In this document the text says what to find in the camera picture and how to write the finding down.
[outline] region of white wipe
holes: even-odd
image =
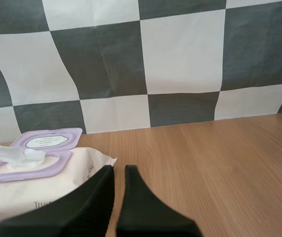
[[[104,165],[114,165],[117,159],[93,148],[74,148],[72,157],[61,173],[49,178],[0,183],[0,221],[15,215],[48,205],[70,193]],[[35,168],[19,168],[20,171],[38,170],[55,163],[54,157]],[[4,164],[0,173],[17,172]]]
[[[19,147],[0,146],[0,161],[8,163],[9,167],[37,167],[44,163],[45,152]]]

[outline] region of checkered backdrop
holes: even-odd
[[[282,0],[0,0],[0,142],[282,112]]]

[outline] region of wood grain surface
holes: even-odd
[[[282,237],[282,114],[83,135],[78,146],[118,158],[107,237],[127,164],[205,237]]]

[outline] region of wet wipes package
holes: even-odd
[[[79,187],[104,165],[114,165],[116,159],[98,150],[74,148],[80,135],[80,128],[31,131],[11,145],[45,152],[45,159],[33,167],[12,167],[0,161],[0,221],[48,205]]]

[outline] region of checkerboard pattern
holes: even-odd
[[[0,0],[0,142],[282,112],[282,0]]]

